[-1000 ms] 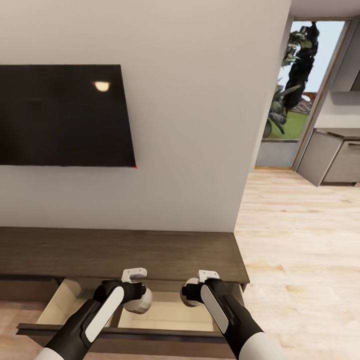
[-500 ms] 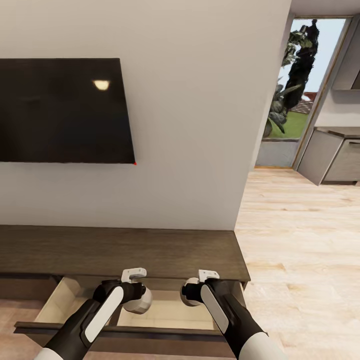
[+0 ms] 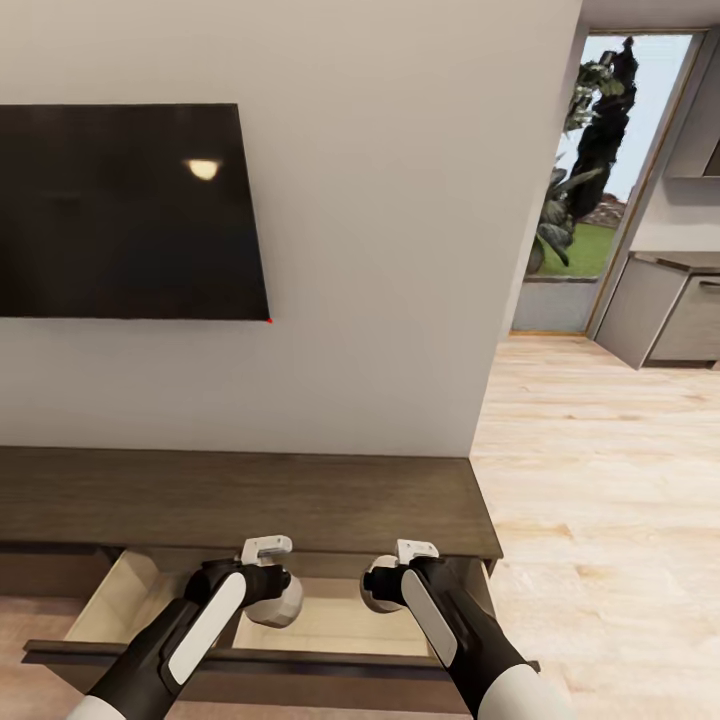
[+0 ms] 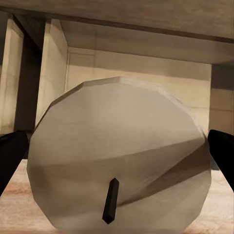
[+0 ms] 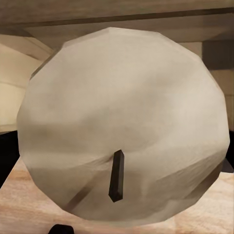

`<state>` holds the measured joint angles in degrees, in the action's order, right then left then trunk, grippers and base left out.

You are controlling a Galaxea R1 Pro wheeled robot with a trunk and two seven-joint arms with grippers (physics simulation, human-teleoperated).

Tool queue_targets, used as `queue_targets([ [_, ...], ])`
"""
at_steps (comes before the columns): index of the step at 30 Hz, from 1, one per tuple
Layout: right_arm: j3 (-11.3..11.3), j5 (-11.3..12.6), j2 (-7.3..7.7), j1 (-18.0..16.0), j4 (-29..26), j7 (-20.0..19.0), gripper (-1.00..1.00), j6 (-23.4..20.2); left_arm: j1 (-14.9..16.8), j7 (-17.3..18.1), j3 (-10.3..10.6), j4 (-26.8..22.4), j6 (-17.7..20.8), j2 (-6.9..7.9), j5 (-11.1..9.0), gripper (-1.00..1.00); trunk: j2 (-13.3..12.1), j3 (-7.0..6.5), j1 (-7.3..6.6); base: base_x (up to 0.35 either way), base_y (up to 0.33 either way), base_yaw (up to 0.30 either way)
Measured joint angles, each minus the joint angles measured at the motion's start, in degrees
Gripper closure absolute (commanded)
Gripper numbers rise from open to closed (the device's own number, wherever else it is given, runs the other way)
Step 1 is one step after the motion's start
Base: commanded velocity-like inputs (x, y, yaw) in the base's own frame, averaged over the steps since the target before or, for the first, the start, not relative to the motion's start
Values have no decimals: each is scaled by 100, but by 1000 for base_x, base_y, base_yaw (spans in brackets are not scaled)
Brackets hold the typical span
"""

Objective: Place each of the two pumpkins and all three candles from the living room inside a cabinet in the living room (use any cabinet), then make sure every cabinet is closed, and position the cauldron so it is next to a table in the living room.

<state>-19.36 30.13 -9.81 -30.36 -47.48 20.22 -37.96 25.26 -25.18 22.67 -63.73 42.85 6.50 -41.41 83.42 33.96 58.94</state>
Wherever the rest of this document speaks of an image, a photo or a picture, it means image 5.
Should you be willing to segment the pillar candle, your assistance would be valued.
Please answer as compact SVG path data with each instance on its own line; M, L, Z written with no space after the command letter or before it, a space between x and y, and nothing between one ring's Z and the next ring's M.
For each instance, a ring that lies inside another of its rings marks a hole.
M124 228L195 205L230 145L224 93L200 57L143 30L64 42L31 75L16 119L35 185L70 214Z

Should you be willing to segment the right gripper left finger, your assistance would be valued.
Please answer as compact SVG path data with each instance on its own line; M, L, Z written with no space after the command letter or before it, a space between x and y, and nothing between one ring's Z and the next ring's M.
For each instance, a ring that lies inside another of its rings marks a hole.
M0 188L19 157L18 131L0 135Z

